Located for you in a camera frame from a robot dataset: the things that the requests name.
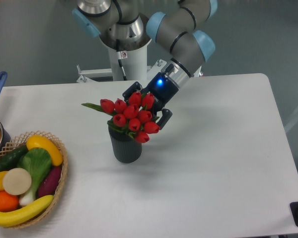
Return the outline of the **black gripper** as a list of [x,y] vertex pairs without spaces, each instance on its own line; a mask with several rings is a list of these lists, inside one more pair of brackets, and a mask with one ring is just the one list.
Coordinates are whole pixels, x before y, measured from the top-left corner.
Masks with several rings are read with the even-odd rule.
[[156,116],[152,120],[159,126],[160,129],[163,129],[172,117],[172,111],[163,107],[178,91],[178,87],[170,79],[168,79],[167,76],[159,72],[145,88],[136,81],[123,92],[122,96],[124,101],[127,103],[134,92],[141,92],[141,94],[152,93],[153,103],[151,108],[149,108],[149,104],[146,102],[141,102],[141,106],[143,107],[144,105],[147,105],[147,110],[151,110],[155,114],[159,111],[162,112],[161,117]]

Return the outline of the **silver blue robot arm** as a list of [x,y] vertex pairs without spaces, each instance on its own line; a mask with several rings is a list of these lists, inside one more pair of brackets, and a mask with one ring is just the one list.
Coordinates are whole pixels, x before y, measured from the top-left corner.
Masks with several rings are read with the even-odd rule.
[[[79,0],[72,15],[82,31],[99,37],[108,49],[115,81],[132,80],[124,98],[140,90],[152,93],[152,114],[162,113],[163,127],[172,113],[165,105],[194,76],[215,51],[213,40],[197,30],[217,10],[215,0],[180,0],[171,15],[157,12],[151,17],[140,13],[136,0]],[[142,87],[147,77],[147,46],[154,42],[171,54],[171,59]]]

